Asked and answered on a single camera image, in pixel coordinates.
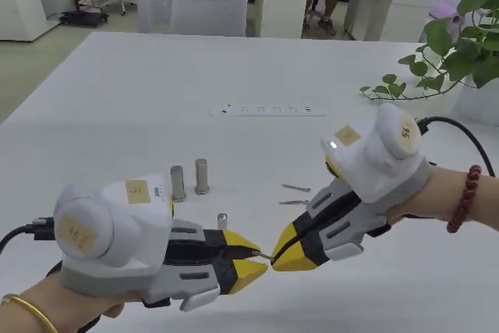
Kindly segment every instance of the gold bangle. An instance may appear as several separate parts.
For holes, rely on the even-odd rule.
[[[40,311],[38,307],[34,306],[30,302],[27,302],[17,294],[7,294],[3,296],[2,304],[7,302],[14,302],[25,310],[31,312],[48,329],[49,333],[59,333],[53,323],[48,319],[48,317],[45,316],[43,312]]]

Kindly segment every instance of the metal peg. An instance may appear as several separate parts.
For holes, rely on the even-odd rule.
[[[217,228],[218,230],[227,230],[227,214],[218,214]]]
[[[279,204],[305,204],[310,203],[308,200],[285,200],[283,202],[279,202]]]
[[[196,159],[196,187],[194,191],[198,195],[208,194],[208,164],[206,159]]]
[[[184,171],[180,165],[175,165],[170,169],[172,177],[172,199],[179,203],[186,200],[186,189],[184,187]]]

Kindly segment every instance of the paper label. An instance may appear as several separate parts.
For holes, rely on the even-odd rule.
[[[414,119],[409,115],[403,115],[400,121],[398,141],[406,151],[411,151],[418,132],[419,129]]]
[[[95,232],[73,216],[65,215],[55,228],[58,240],[62,240],[83,254],[89,253],[95,244]]]
[[[129,204],[150,203],[149,187],[145,179],[129,179],[125,181],[125,186]]]
[[[343,146],[348,147],[360,139],[360,135],[350,125],[344,126],[334,135]]]

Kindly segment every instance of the screw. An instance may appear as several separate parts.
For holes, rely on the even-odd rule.
[[[294,186],[294,185],[286,185],[285,183],[282,184],[282,187],[285,187],[286,189],[303,191],[304,193],[309,193],[310,191],[312,191],[312,189],[309,187],[299,187],[299,186]]]

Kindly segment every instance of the white pot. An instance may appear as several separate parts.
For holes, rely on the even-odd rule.
[[[461,115],[484,125],[499,126],[499,78],[480,89],[471,76],[466,79],[456,104]]]

